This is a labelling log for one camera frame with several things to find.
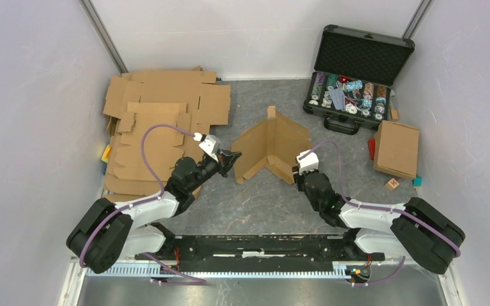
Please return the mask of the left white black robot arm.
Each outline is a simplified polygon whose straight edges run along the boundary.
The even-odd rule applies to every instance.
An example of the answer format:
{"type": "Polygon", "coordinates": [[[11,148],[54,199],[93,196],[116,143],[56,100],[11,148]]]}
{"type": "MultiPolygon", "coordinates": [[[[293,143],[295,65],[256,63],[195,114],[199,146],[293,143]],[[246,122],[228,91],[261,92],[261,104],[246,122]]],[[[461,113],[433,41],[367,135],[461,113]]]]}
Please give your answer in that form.
{"type": "Polygon", "coordinates": [[[180,158],[163,191],[133,201],[96,200],[66,239],[66,246],[78,256],[84,268],[103,273],[120,259],[143,252],[168,259],[175,243],[155,221],[185,212],[194,202],[193,191],[216,174],[226,177],[241,152],[220,149],[204,154],[200,162],[180,158]]]}

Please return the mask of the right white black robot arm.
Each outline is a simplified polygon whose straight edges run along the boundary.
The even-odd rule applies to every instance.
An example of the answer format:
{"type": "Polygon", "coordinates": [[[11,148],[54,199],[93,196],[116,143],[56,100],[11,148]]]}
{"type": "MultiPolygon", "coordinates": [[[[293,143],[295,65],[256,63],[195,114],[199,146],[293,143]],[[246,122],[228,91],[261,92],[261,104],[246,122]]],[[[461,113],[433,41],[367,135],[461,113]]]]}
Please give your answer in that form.
{"type": "Polygon", "coordinates": [[[328,225],[350,231],[343,252],[351,260],[372,253],[393,254],[443,274],[461,254],[464,231],[422,198],[391,205],[366,203],[336,193],[328,176],[318,170],[294,166],[292,175],[298,190],[328,225]]]}

